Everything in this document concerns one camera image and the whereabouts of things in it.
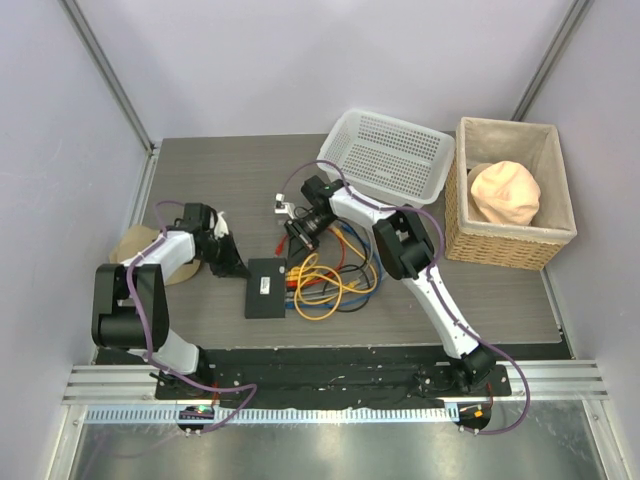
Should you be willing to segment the black network switch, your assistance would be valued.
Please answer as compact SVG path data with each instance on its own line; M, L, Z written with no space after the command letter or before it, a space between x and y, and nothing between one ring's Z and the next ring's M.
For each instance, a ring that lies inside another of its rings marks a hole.
M285 317L286 261L283 258L253 258L248 261L246 319Z

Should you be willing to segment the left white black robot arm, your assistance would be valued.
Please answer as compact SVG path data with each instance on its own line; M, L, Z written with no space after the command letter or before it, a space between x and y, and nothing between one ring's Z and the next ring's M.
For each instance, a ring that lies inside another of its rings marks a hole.
M91 336L103 349L137 355L178 378L190 398L205 397L214 374L204 350L170 328L165 285L179 268L199 261L220 278L250 276L224 216L203 203L183 214L130 258L96 270Z

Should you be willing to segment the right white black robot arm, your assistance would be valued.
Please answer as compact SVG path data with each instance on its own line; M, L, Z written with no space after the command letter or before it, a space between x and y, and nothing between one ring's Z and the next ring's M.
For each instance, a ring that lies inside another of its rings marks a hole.
M489 380L496 360L469 325L444 285L434 245L423 225L422 210L392 206L370 198L341 180L307 179L301 192L310 204L302 217L284 222L289 240L287 260L300 264L317 249L318 237L343 219L367 230L385 273L415 296L436 329L451 365L457 391L472 395Z

